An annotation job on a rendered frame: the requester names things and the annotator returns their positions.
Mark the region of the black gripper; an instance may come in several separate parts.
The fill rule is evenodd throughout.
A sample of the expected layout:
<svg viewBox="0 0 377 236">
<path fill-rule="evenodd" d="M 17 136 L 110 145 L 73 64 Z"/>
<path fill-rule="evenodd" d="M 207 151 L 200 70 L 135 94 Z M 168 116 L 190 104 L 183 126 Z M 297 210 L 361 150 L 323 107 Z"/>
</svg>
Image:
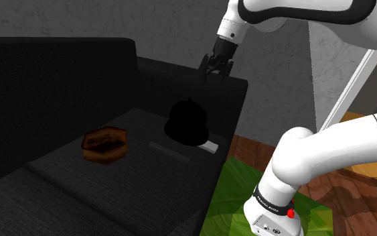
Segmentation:
<svg viewBox="0 0 377 236">
<path fill-rule="evenodd" d="M 237 44 L 224 38 L 217 37 L 212 50 L 213 55 L 205 54 L 199 65 L 198 72 L 202 81 L 206 82 L 208 75 L 211 73 L 209 63 L 210 60 L 212 60 L 212 66 L 221 66 L 219 71 L 221 85 L 224 82 L 224 79 L 230 76 L 234 62 L 229 60 L 233 59 L 237 47 Z"/>
</svg>

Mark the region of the black bell-shaped object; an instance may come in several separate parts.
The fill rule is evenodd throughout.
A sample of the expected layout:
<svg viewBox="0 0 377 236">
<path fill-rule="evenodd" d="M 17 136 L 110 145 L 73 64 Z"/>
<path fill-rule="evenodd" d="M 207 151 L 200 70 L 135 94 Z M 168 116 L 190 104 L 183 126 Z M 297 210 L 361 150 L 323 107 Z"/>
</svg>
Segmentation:
<svg viewBox="0 0 377 236">
<path fill-rule="evenodd" d="M 169 138 L 183 145 L 203 145 L 209 138 L 207 119 L 205 110 L 189 97 L 172 106 L 164 132 Z"/>
</svg>

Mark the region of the white flat remote control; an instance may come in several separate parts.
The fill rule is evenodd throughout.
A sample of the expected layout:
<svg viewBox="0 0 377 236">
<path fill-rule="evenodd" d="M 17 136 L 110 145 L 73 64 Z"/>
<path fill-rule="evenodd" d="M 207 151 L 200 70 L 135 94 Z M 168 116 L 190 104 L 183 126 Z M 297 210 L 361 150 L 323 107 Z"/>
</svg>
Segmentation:
<svg viewBox="0 0 377 236">
<path fill-rule="evenodd" d="M 212 154 L 215 154 L 218 150 L 219 145 L 216 143 L 213 143 L 211 141 L 207 141 L 206 143 L 199 145 L 199 148 L 202 148 L 203 150 L 206 150 L 207 152 L 210 152 Z"/>
</svg>

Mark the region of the grey flat bar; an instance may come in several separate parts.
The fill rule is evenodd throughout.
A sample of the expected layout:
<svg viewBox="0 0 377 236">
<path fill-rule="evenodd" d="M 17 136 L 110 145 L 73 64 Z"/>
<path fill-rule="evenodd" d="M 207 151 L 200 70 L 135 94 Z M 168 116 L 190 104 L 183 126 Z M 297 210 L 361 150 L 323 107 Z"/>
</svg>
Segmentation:
<svg viewBox="0 0 377 236">
<path fill-rule="evenodd" d="M 152 148 L 153 150 L 155 150 L 156 152 L 159 152 L 161 153 L 162 155 L 165 155 L 165 156 L 168 156 L 174 160 L 177 160 L 178 162 L 181 162 L 183 164 L 187 164 L 190 159 L 185 156 L 185 155 L 182 155 L 182 154 L 179 154 L 167 147 L 164 147 L 162 145 L 159 145 L 158 143 L 155 143 L 155 142 L 150 142 L 149 143 L 149 147 Z"/>
</svg>

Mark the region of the green patterned robot stand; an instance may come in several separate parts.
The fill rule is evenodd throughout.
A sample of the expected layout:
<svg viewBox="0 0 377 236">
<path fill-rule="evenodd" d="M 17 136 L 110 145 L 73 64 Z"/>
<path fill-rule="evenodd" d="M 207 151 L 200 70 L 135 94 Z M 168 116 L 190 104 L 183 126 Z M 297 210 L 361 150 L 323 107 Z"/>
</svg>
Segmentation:
<svg viewBox="0 0 377 236">
<path fill-rule="evenodd" d="M 243 212 L 262 172 L 233 157 L 223 165 L 200 236 L 256 236 Z M 333 236 L 332 210 L 301 193 L 294 195 L 304 236 Z"/>
</svg>

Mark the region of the brown hexagonal box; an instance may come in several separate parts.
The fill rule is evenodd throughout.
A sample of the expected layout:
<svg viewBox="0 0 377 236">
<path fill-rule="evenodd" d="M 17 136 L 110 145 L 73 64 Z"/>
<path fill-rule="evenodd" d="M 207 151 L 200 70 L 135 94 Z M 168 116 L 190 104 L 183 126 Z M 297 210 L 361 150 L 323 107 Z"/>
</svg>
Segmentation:
<svg viewBox="0 0 377 236">
<path fill-rule="evenodd" d="M 126 156 L 127 130 L 106 126 L 89 131 L 84 135 L 81 148 L 85 160 L 109 165 Z"/>
</svg>

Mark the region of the dark grey sofa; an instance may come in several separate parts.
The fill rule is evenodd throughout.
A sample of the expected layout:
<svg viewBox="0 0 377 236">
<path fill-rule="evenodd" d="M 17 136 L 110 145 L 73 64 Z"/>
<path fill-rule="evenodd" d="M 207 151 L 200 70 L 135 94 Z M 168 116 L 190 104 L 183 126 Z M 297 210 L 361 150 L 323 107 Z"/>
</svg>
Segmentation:
<svg viewBox="0 0 377 236">
<path fill-rule="evenodd" d="M 139 57 L 127 38 L 0 38 L 0 236 L 200 236 L 247 89 Z M 189 97 L 215 154 L 164 132 Z M 126 156 L 85 160 L 84 135 L 106 126 L 127 130 Z"/>
</svg>

